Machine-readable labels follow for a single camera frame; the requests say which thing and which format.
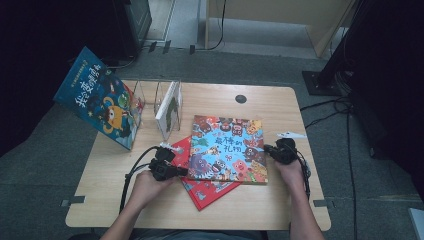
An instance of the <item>floor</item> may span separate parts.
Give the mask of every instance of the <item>floor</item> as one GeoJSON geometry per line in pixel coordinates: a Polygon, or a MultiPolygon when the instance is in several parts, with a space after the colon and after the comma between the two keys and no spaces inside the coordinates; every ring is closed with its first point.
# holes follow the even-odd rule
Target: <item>floor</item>
{"type": "MultiPolygon", "coordinates": [[[[195,45],[197,50],[205,48],[205,0],[151,0],[149,3],[153,22],[146,44],[157,41],[158,46],[163,46],[165,41],[171,41],[173,48],[189,49],[190,45],[195,45]]],[[[331,57],[344,32],[343,28],[337,32],[321,59],[331,57]]],[[[221,37],[221,19],[210,20],[209,36],[209,47],[216,46],[221,37]]],[[[215,51],[317,58],[304,25],[232,19],[224,20],[223,41],[215,51]]]]}

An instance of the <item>black wire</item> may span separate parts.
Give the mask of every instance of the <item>black wire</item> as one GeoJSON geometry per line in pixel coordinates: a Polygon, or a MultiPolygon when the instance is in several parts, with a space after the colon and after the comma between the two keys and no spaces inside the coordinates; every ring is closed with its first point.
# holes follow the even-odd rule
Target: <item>black wire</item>
{"type": "Polygon", "coordinates": [[[302,108],[300,108],[300,111],[306,110],[308,108],[318,107],[318,106],[321,106],[321,105],[324,105],[324,104],[327,104],[327,103],[336,102],[336,101],[339,101],[342,98],[345,98],[345,97],[339,97],[339,98],[336,98],[336,99],[333,99],[333,100],[328,100],[328,101],[324,101],[324,102],[320,102],[320,103],[315,103],[315,104],[312,104],[312,105],[309,105],[309,106],[306,106],[306,107],[302,107],[302,108]]]}
{"type": "Polygon", "coordinates": [[[307,168],[306,159],[305,159],[305,157],[303,157],[303,154],[300,153],[299,151],[297,151],[297,150],[295,151],[293,148],[291,148],[289,145],[287,145],[285,143],[283,143],[283,144],[288,149],[290,149],[290,151],[292,151],[294,155],[296,155],[296,159],[299,161],[299,164],[302,168],[303,181],[305,183],[305,193],[306,193],[306,196],[308,197],[308,200],[309,200],[309,197],[311,196],[311,189],[309,187],[309,176],[308,176],[308,171],[307,171],[308,168],[307,168]]]}
{"type": "Polygon", "coordinates": [[[347,114],[347,113],[349,113],[349,109],[350,109],[350,105],[347,105],[346,103],[347,103],[347,101],[339,101],[340,99],[343,99],[343,98],[345,98],[345,97],[340,97],[340,98],[337,98],[337,99],[335,99],[335,100],[330,100],[330,101],[325,101],[325,102],[321,102],[321,103],[316,103],[316,104],[313,104],[313,105],[311,105],[311,106],[308,106],[308,107],[304,107],[304,108],[302,108],[301,109],[301,111],[302,110],[305,110],[305,109],[307,109],[307,108],[310,108],[310,107],[317,107],[317,106],[321,106],[321,105],[323,105],[323,104],[327,104],[327,103],[333,103],[333,107],[334,107],[334,109],[336,110],[336,112],[334,112],[334,113],[332,113],[332,114],[330,114],[330,115],[328,115],[328,116],[326,116],[326,117],[323,117],[323,118],[319,118],[319,119],[316,119],[316,120],[314,120],[314,121],[312,121],[311,123],[309,123],[308,125],[306,125],[305,126],[305,129],[307,129],[308,127],[310,127],[310,126],[312,126],[312,125],[315,125],[315,124],[317,124],[317,123],[319,123],[319,122],[321,122],[321,121],[323,121],[323,120],[326,120],[326,119],[328,119],[328,118],[330,118],[330,117],[332,117],[332,116],[335,116],[335,115],[337,115],[337,114],[347,114]],[[345,105],[345,109],[343,109],[343,110],[339,110],[338,108],[337,108],[337,103],[341,103],[341,104],[343,104],[343,105],[345,105]]]}
{"type": "Polygon", "coordinates": [[[354,239],[357,239],[358,235],[358,227],[356,223],[356,187],[355,187],[355,178],[353,175],[353,168],[352,168],[352,154],[350,149],[350,127],[349,127],[349,118],[350,114],[347,114],[347,152],[348,152],[348,158],[349,158],[349,169],[350,169],[350,180],[352,182],[352,198],[353,198],[353,231],[354,231],[354,239]]]}
{"type": "Polygon", "coordinates": [[[221,28],[221,39],[219,39],[219,42],[215,45],[215,47],[213,47],[213,48],[208,48],[208,49],[206,49],[206,50],[214,50],[215,48],[217,48],[220,44],[221,44],[221,42],[222,42],[222,39],[224,38],[224,18],[225,18],[225,5],[227,4],[227,0],[225,0],[224,1],[224,7],[222,8],[222,17],[221,17],[221,26],[222,26],[222,28],[221,28]]]}
{"type": "Polygon", "coordinates": [[[146,150],[143,154],[141,154],[141,156],[137,159],[137,161],[135,162],[135,164],[134,164],[134,165],[133,165],[133,167],[131,168],[131,171],[130,171],[128,174],[125,174],[125,184],[124,184],[124,188],[122,189],[121,204],[120,204],[120,206],[119,206],[119,212],[121,212],[121,211],[122,211],[122,209],[124,209],[124,206],[125,206],[125,200],[126,200],[126,198],[127,198],[128,186],[130,185],[132,175],[133,175],[136,171],[140,170],[141,168],[143,168],[143,167],[145,167],[145,166],[149,165],[149,164],[143,164],[143,165],[141,165],[141,166],[137,167],[138,163],[140,162],[140,160],[141,160],[141,159],[143,159],[143,158],[144,158],[144,156],[146,156],[146,154],[147,154],[148,152],[150,152],[150,151],[151,151],[151,150],[153,150],[153,149],[159,149],[159,147],[154,146],[154,147],[151,147],[151,148],[147,149],[147,150],[146,150]]]}
{"type": "Polygon", "coordinates": [[[120,68],[125,68],[128,67],[129,65],[131,65],[135,60],[135,57],[132,57],[130,62],[128,62],[127,64],[124,65],[118,65],[118,66],[107,66],[109,69],[120,69],[120,68]]]}

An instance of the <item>picture book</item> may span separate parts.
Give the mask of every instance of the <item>picture book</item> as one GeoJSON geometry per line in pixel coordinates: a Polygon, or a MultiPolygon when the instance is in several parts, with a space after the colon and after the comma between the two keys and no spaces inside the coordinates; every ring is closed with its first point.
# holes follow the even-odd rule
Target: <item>picture book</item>
{"type": "Polygon", "coordinates": [[[172,81],[155,116],[164,141],[168,140],[175,124],[179,127],[181,105],[180,82],[172,81]]]}
{"type": "MultiPolygon", "coordinates": [[[[174,151],[175,158],[172,161],[174,166],[188,168],[191,148],[191,136],[174,143],[174,148],[179,150],[174,151]]],[[[212,180],[193,180],[187,177],[182,177],[181,182],[187,190],[194,205],[200,211],[211,203],[224,196],[241,183],[239,182],[220,182],[212,180]]]]}
{"type": "Polygon", "coordinates": [[[262,121],[194,116],[189,178],[267,183],[262,121]]]}
{"type": "Polygon", "coordinates": [[[54,100],[125,148],[132,148],[144,103],[87,47],[54,100]]]}

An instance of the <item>cartoon illustration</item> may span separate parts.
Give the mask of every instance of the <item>cartoon illustration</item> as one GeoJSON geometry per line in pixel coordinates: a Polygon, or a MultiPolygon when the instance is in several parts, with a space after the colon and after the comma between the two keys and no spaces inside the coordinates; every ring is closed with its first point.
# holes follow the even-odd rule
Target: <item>cartoon illustration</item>
{"type": "Polygon", "coordinates": [[[200,200],[204,200],[206,198],[206,195],[201,192],[201,191],[197,191],[196,192],[196,196],[200,199],[200,200]]]}
{"type": "Polygon", "coordinates": [[[249,168],[244,161],[237,159],[237,161],[233,163],[233,167],[237,172],[236,178],[238,181],[247,181],[248,177],[251,180],[250,176],[248,175],[249,168]]]}
{"type": "Polygon", "coordinates": [[[259,120],[251,120],[249,125],[250,126],[246,128],[246,132],[249,135],[255,134],[259,131],[259,129],[262,129],[262,122],[259,120]]]}
{"type": "Polygon", "coordinates": [[[223,182],[267,182],[260,120],[196,115],[193,129],[192,139],[195,141],[192,141],[191,151],[194,154],[189,168],[193,178],[223,182]],[[219,128],[212,127],[215,123],[219,124],[219,128]],[[207,130],[201,128],[201,125],[207,126],[207,130]],[[203,134],[201,138],[196,137],[199,132],[203,134]]]}
{"type": "Polygon", "coordinates": [[[212,171],[211,165],[204,159],[202,154],[194,154],[190,158],[191,169],[193,169],[195,176],[206,175],[212,171]]]}
{"type": "Polygon", "coordinates": [[[205,138],[200,138],[200,139],[192,139],[192,144],[193,145],[199,145],[199,146],[209,146],[208,144],[208,140],[205,138]]]}
{"type": "Polygon", "coordinates": [[[175,97],[171,99],[171,103],[169,104],[168,111],[166,112],[166,131],[167,132],[171,131],[172,112],[174,112],[174,114],[178,112],[178,104],[177,104],[177,100],[175,100],[175,97]]]}
{"type": "Polygon", "coordinates": [[[190,191],[191,189],[193,189],[193,185],[191,185],[190,183],[183,182],[183,185],[184,185],[184,188],[185,188],[187,191],[190,191]]]}
{"type": "Polygon", "coordinates": [[[122,131],[122,134],[120,134],[121,137],[129,136],[131,134],[130,125],[127,119],[129,112],[125,111],[119,106],[114,105],[114,102],[110,97],[105,97],[103,99],[103,103],[105,103],[105,105],[109,104],[105,111],[104,119],[107,123],[109,123],[110,126],[108,127],[107,124],[104,124],[104,132],[112,133],[113,129],[118,129],[122,131]]]}
{"type": "Polygon", "coordinates": [[[214,185],[214,187],[216,188],[216,192],[219,192],[223,187],[224,187],[224,183],[225,182],[220,182],[220,181],[212,181],[212,184],[214,185]]]}

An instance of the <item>gray floor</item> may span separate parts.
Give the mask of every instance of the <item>gray floor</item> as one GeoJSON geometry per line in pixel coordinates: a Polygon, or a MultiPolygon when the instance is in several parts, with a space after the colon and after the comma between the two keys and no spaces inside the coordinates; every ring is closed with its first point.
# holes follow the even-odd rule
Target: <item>gray floor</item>
{"type": "MultiPolygon", "coordinates": [[[[334,99],[310,96],[306,90],[301,71],[320,71],[326,58],[314,56],[303,26],[273,26],[274,30],[286,29],[285,37],[274,43],[272,38],[246,41],[240,35],[225,33],[223,47],[216,51],[198,50],[190,55],[190,45],[202,48],[202,41],[197,38],[202,33],[202,27],[198,28],[197,24],[197,3],[197,0],[176,0],[166,39],[172,41],[168,53],[163,54],[160,47],[151,53],[144,50],[133,64],[119,69],[117,75],[123,79],[292,87],[300,107],[334,99]]],[[[234,24],[234,29],[241,28],[241,25],[237,27],[237,21],[228,24],[234,24]]],[[[230,25],[225,25],[225,29],[231,29],[230,25]]],[[[274,30],[263,34],[272,36],[274,30]]],[[[244,31],[245,36],[254,36],[244,31]]],[[[306,125],[334,111],[331,104],[308,109],[302,111],[303,121],[306,125]]],[[[367,140],[355,115],[349,116],[348,128],[347,115],[342,114],[307,129],[332,221],[331,229],[324,232],[325,237],[353,239],[354,236],[347,129],[358,239],[415,239],[408,209],[424,209],[424,205],[409,175],[391,160],[370,158],[367,140]]],[[[55,105],[27,141],[0,158],[0,239],[68,239],[89,232],[89,229],[67,227],[67,208],[60,203],[75,193],[95,136],[96,131],[90,126],[55,105]]],[[[268,234],[270,239],[288,239],[285,231],[268,234]]]]}

